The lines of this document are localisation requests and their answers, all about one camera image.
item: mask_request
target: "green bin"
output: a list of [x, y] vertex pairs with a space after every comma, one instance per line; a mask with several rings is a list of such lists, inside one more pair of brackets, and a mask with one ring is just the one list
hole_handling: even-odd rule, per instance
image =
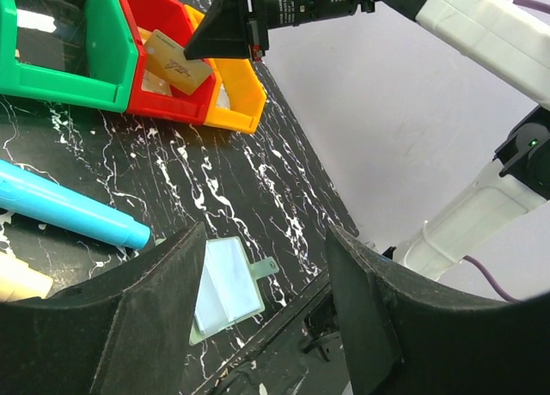
[[17, 7], [0, 0], [0, 94], [125, 111], [138, 49], [119, 0], [87, 0], [84, 13], [89, 77], [17, 61]]

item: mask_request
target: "black marble tabletop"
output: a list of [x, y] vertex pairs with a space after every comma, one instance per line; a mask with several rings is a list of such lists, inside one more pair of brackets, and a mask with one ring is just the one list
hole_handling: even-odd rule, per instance
[[[181, 0], [206, 11], [211, 0]], [[268, 93], [254, 135], [0, 95], [0, 157], [134, 216], [147, 249], [192, 222], [240, 236], [249, 257], [281, 268], [260, 281], [260, 316], [191, 347], [181, 394], [202, 383], [326, 267], [329, 223], [357, 229], [263, 64]], [[0, 210], [0, 250], [54, 279], [54, 290], [138, 255]]]

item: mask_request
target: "cable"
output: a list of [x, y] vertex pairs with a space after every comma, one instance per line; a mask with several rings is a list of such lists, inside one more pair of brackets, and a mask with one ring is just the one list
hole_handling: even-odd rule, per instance
[[536, 0], [514, 0], [516, 6], [527, 7], [528, 9], [537, 10], [550, 15], [550, 4], [538, 2]]
[[502, 299], [504, 299], [507, 302], [520, 302], [519, 299], [516, 299], [508, 295], [508, 293], [504, 289], [502, 289], [502, 287], [498, 284], [497, 280], [494, 277], [492, 277], [491, 272], [478, 259], [472, 258], [469, 255], [466, 255], [463, 259], [480, 270], [481, 274], [485, 277], [485, 279], [489, 282], [489, 284], [494, 289], [494, 291]]

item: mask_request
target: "beige cylinder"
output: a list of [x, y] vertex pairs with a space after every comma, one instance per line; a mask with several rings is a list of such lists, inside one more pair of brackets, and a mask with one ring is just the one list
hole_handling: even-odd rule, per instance
[[0, 252], [0, 302], [45, 298], [53, 279], [28, 267], [28, 263]]

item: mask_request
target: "gray background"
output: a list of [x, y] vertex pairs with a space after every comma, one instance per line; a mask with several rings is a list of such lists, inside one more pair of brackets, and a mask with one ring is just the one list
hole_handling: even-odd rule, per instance
[[[273, 30], [270, 42], [266, 63], [361, 239], [382, 250], [461, 191], [535, 107], [383, 4], [372, 15]], [[543, 206], [475, 253], [517, 298], [550, 290], [549, 219]], [[441, 282], [497, 298], [467, 263]]]

